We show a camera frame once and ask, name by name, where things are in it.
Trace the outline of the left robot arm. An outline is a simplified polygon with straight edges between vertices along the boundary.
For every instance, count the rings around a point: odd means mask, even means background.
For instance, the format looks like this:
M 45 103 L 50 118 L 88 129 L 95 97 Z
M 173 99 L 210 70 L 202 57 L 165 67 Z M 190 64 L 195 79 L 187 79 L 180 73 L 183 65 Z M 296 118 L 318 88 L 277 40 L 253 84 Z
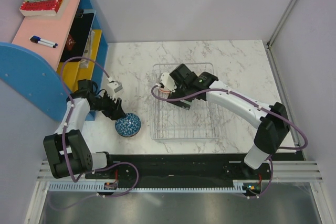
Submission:
M 112 121 L 126 117 L 122 100 L 116 97 L 121 90 L 122 84 L 111 78 L 107 88 L 100 91 L 94 81 L 78 81 L 78 90 L 67 99 L 61 124 L 54 134 L 43 140 L 50 170 L 56 179 L 70 177 L 76 183 L 79 177 L 95 170 L 103 178 L 114 175 L 115 165 L 109 161 L 109 153 L 92 153 L 81 131 L 90 112 L 100 111 Z

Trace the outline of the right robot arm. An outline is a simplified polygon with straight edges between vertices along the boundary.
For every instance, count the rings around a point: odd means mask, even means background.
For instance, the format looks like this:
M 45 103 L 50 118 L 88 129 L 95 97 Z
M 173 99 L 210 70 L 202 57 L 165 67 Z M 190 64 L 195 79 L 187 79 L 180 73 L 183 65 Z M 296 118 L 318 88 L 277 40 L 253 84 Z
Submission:
M 185 64 L 160 76 L 161 86 L 169 90 L 169 102 L 189 110 L 193 100 L 214 103 L 240 116 L 256 128 L 254 143 L 240 166 L 241 174 L 248 179 L 259 173 L 259 167 L 280 148 L 290 131 L 286 108 L 253 100 L 231 89 L 209 72 L 197 75 Z

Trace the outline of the orange floral bowl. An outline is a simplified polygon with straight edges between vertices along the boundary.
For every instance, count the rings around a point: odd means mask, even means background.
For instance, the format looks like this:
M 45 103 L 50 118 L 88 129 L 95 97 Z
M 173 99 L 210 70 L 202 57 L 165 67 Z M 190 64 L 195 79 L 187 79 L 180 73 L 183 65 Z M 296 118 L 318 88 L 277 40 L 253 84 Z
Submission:
M 159 92 L 169 94 L 171 91 L 167 87 L 165 87 L 163 85 L 160 85 L 159 86 Z

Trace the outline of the blue triangle pattern bowl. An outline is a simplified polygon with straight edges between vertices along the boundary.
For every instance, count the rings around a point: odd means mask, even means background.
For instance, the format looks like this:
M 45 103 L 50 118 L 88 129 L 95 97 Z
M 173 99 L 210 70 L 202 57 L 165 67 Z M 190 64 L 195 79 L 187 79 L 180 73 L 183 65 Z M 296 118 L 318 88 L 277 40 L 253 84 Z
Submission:
M 132 137 L 141 129 L 141 120 L 134 113 L 127 113 L 126 117 L 116 120 L 115 130 L 123 137 Z

